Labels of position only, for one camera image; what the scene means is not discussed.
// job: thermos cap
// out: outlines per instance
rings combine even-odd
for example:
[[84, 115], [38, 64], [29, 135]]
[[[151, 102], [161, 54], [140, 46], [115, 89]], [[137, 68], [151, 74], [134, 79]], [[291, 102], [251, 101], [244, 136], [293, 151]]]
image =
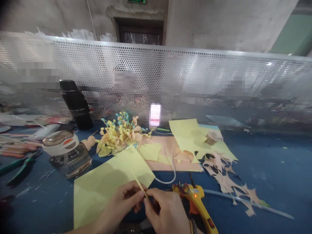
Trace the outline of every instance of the thermos cap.
[[59, 82], [59, 86], [63, 91], [75, 91], [78, 90], [77, 85], [72, 80], [62, 80]]

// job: pliers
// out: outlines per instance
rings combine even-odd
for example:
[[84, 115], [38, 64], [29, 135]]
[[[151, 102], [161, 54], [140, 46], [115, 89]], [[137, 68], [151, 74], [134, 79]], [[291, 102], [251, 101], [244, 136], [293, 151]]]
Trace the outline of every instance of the pliers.
[[18, 185], [32, 169], [32, 165], [35, 162], [35, 158], [42, 154], [42, 150], [38, 150], [34, 153], [28, 153], [27, 156], [23, 159], [16, 160], [8, 166], [5, 166], [0, 169], [0, 176], [3, 176], [10, 171], [22, 166], [22, 168], [17, 172], [17, 174], [7, 182], [7, 186], [16, 186]]

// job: yellow paper sheet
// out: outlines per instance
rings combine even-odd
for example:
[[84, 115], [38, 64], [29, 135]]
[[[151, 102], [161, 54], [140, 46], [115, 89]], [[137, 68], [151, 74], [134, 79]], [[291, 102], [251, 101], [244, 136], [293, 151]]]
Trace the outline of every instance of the yellow paper sheet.
[[74, 228], [95, 220], [116, 189], [138, 179], [149, 187], [155, 175], [133, 145], [74, 182]]
[[195, 151], [205, 151], [210, 148], [210, 146], [205, 143], [207, 138], [199, 130], [196, 119], [173, 120], [169, 121], [169, 124], [182, 151], [187, 150], [195, 155]]
[[139, 153], [144, 160], [158, 161], [159, 151], [162, 145], [159, 143], [144, 144], [139, 149]]
[[237, 160], [223, 141], [217, 142], [213, 146], [207, 144], [205, 140], [207, 140], [206, 135], [210, 128], [198, 126], [196, 119], [173, 120], [169, 121], [169, 124], [180, 149], [182, 151], [187, 150], [193, 155], [195, 155], [195, 151], [198, 151], [197, 159], [201, 159], [206, 153], [218, 151], [219, 153], [224, 153], [224, 157]]
[[[199, 127], [200, 131], [203, 133], [203, 135], [207, 135], [209, 130], [211, 130], [211, 128], [205, 128], [205, 127]], [[206, 153], [212, 153], [213, 151], [217, 151], [221, 154], [223, 154], [223, 157], [228, 158], [228, 159], [233, 159], [233, 160], [238, 160], [234, 154], [232, 154], [232, 152], [229, 150], [229, 148], [227, 147], [226, 143], [224, 141], [218, 141], [217, 143], [215, 143], [213, 146], [210, 146], [209, 149], [206, 149], [205, 152]], [[203, 155], [200, 155], [199, 153], [196, 155], [197, 159], [201, 159], [203, 157]]]

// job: phone screen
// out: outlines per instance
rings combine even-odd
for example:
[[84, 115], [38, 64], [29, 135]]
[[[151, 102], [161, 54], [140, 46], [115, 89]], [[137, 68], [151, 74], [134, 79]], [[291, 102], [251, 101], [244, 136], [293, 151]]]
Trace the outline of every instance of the phone screen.
[[150, 126], [159, 126], [161, 118], [162, 105], [160, 103], [150, 104], [149, 124]]

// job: glue gun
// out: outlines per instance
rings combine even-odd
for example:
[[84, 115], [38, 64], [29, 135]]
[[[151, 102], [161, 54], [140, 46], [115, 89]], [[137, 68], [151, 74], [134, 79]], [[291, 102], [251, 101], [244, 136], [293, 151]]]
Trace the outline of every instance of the glue gun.
[[196, 185], [194, 188], [189, 184], [172, 185], [172, 190], [190, 201], [190, 213], [200, 214], [208, 234], [218, 234], [217, 228], [202, 203], [201, 199], [205, 193], [201, 186]]

